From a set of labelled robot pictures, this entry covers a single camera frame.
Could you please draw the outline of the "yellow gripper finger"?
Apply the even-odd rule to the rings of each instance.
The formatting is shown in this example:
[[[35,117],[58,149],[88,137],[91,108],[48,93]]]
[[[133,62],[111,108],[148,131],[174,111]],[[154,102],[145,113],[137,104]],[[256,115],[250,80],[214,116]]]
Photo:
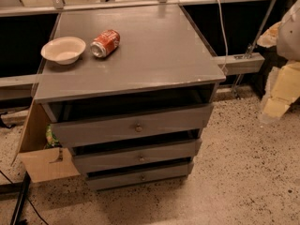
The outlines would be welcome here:
[[[282,68],[272,67],[262,97],[259,119],[262,123],[279,120],[300,98],[300,62],[288,61]]]

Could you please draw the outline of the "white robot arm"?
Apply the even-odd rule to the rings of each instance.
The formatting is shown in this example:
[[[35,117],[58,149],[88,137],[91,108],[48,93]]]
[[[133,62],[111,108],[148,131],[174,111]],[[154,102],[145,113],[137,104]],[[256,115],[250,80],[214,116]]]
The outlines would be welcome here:
[[[267,79],[260,120],[268,124],[279,120],[300,98],[300,0],[259,37],[257,44],[275,46],[277,54],[287,59],[282,68],[273,67]]]

